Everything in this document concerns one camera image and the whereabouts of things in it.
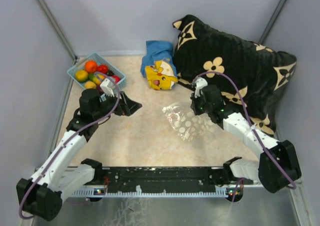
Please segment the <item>clear dotted zip top bag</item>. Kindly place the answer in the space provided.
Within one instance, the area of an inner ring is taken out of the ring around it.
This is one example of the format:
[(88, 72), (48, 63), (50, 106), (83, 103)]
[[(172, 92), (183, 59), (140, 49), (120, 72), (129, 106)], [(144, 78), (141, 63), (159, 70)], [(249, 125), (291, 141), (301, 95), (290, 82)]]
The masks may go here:
[(163, 107), (162, 111), (182, 140), (192, 141), (196, 137), (213, 133), (216, 129), (206, 114), (194, 114), (190, 102), (176, 102)]

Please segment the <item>red toy apple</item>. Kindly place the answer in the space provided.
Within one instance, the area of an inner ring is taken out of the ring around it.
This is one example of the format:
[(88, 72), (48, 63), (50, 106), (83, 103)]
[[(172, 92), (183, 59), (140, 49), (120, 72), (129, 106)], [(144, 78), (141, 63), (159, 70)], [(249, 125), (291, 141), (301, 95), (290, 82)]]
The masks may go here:
[(114, 79), (116, 84), (121, 80), (121, 78), (116, 75), (113, 75), (112, 78)]

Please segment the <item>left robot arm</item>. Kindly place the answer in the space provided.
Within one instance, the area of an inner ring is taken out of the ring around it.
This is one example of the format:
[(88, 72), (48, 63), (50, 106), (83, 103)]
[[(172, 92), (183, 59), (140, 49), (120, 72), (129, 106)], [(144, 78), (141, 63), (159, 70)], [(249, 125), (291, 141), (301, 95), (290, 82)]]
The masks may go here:
[(77, 152), (89, 142), (100, 121), (110, 119), (111, 114), (131, 116), (141, 107), (141, 103), (131, 100), (123, 91), (107, 96), (104, 101), (96, 89), (82, 91), (79, 107), (58, 146), (30, 179), (22, 178), (17, 183), (19, 216), (22, 219), (39, 216), (51, 221), (76, 190), (88, 182), (101, 183), (102, 164), (95, 160), (86, 159), (67, 176), (63, 173)]

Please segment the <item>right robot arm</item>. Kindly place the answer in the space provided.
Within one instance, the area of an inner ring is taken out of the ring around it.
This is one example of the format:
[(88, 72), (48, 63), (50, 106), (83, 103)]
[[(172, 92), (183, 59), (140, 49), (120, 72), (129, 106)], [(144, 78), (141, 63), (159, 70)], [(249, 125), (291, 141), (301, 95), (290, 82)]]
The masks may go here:
[(238, 158), (229, 162), (223, 171), (226, 182), (233, 184), (246, 178), (275, 193), (301, 178), (300, 164), (291, 142), (280, 142), (250, 125), (240, 112), (223, 103), (217, 86), (199, 82), (193, 86), (191, 108), (195, 115), (207, 114), (212, 123), (242, 141), (258, 158), (257, 161)]

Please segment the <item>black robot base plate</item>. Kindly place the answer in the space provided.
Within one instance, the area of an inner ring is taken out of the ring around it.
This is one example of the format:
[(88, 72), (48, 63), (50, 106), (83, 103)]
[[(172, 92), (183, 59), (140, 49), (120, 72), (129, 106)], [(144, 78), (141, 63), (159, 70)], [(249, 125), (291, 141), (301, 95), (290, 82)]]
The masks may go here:
[(104, 167), (85, 186), (108, 193), (211, 193), (237, 180), (227, 167)]

